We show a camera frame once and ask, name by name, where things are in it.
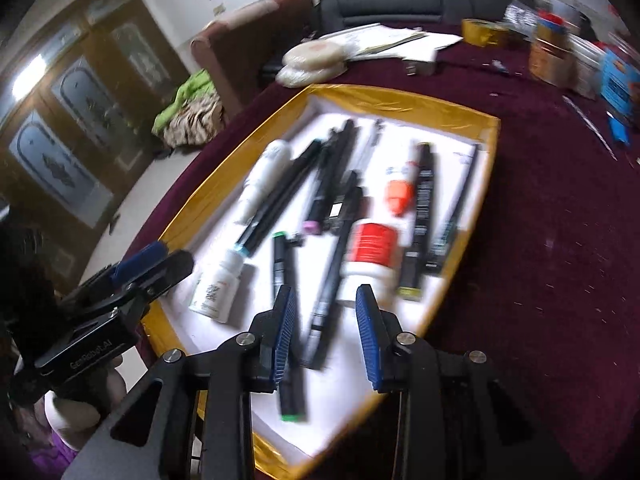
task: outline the brown sofa armrest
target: brown sofa armrest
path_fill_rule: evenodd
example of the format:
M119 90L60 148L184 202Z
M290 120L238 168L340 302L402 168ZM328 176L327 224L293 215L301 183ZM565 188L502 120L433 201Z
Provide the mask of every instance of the brown sofa armrest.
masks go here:
M230 117L259 93L260 68L310 23L313 0L261 0L210 23L191 41Z

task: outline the yellow tape roll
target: yellow tape roll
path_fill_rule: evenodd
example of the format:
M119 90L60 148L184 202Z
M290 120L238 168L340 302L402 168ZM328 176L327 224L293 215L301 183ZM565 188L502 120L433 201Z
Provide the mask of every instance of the yellow tape roll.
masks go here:
M506 46L510 30L499 23L462 20L462 37L475 46Z

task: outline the green cloth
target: green cloth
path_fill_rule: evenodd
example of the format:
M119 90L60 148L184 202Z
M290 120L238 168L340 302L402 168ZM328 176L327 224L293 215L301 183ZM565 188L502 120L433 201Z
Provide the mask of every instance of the green cloth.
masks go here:
M151 131L158 134L165 126L167 126L167 124L169 124L174 115L178 113L180 108L182 108L186 102L204 94L213 94L215 91L216 88L211 82L209 72L202 69L191 75L191 77L178 88L174 102L156 115L154 127Z

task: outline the pile of clothes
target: pile of clothes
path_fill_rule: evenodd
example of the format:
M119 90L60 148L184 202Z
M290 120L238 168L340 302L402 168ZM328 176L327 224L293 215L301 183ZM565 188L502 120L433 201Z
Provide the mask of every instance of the pile of clothes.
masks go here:
M160 112L153 133L165 145L201 146L224 127L220 96L209 73L200 70L178 88L174 102Z

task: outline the red label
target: red label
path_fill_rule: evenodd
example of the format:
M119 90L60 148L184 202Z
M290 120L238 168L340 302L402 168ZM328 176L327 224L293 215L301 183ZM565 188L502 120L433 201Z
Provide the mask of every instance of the red label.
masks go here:
M398 244L398 231L382 224L360 224L353 232L352 262L391 266Z

